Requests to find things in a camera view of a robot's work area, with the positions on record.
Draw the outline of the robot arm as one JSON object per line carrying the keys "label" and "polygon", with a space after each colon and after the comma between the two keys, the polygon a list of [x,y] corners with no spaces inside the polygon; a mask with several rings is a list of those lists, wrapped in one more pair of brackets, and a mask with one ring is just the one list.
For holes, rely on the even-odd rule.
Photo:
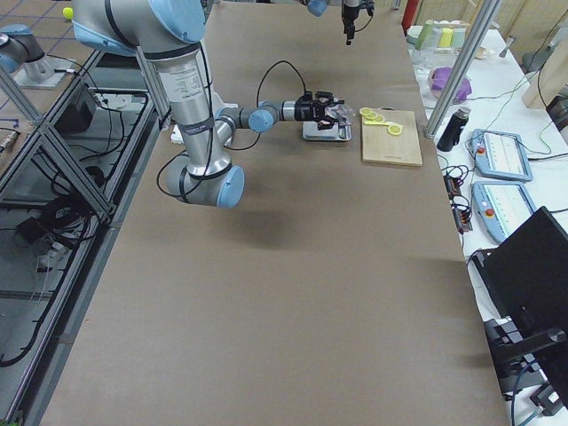
{"label": "robot arm", "polygon": [[239,203],[244,171],[223,148],[237,129],[263,133],[279,121],[297,121],[326,130],[338,121],[329,112],[339,101],[324,91],[215,110],[198,1],[75,1],[73,9],[78,41],[115,55],[142,53],[154,64],[185,145],[165,167],[164,193],[179,201],[222,209]]}
{"label": "robot arm", "polygon": [[[301,1],[309,13],[320,17],[328,7],[328,1],[308,0]],[[365,11],[369,17],[368,22],[362,28],[356,28],[356,21],[359,13]],[[343,33],[346,37],[346,44],[351,45],[357,32],[364,30],[375,15],[375,2],[368,0],[343,0],[341,2],[341,17],[343,23]]]}

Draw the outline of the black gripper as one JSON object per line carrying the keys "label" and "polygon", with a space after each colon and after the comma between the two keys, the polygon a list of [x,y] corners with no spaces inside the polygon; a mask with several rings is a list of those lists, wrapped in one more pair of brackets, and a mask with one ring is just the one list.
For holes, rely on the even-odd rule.
{"label": "black gripper", "polygon": [[359,12],[365,10],[369,17],[374,16],[373,0],[343,0],[342,4],[342,23],[343,32],[346,34],[346,44],[351,45],[354,38],[355,21],[359,17]]}
{"label": "black gripper", "polygon": [[335,104],[335,97],[328,91],[306,91],[294,105],[294,119],[297,122],[315,122],[318,130],[330,130],[335,118],[327,113],[327,108]]}

